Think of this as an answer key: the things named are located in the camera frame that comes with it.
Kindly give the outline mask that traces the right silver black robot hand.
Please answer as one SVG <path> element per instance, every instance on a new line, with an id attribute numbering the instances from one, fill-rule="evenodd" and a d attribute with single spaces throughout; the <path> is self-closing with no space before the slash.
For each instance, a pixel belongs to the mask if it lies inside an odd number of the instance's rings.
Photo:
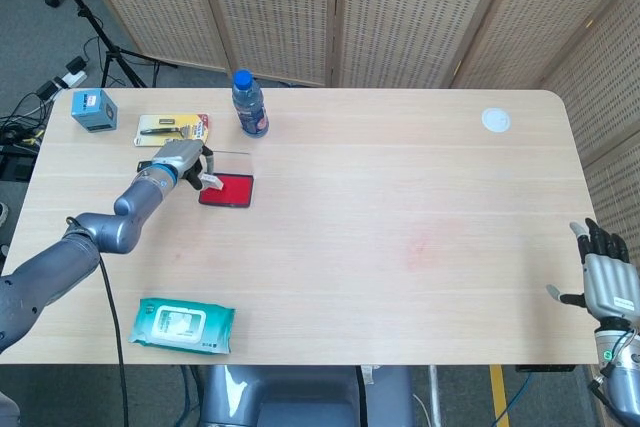
<path id="1" fill-rule="evenodd" d="M 548 284 L 546 290 L 557 302 L 586 309 L 600 322 L 622 319 L 639 325 L 639 273 L 630 261 L 624 239 L 609 233 L 594 220 L 569 224 L 580 255 L 583 292 L 569 294 Z"/>

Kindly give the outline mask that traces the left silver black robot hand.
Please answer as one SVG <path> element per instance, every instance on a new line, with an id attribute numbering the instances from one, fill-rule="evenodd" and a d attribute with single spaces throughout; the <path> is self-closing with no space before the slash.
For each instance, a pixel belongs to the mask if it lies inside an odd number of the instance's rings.
<path id="1" fill-rule="evenodd" d="M 167 167 L 177 180 L 186 180 L 198 191 L 224 187 L 213 172 L 213 151 L 202 140 L 168 141 L 152 158 L 151 165 Z"/>

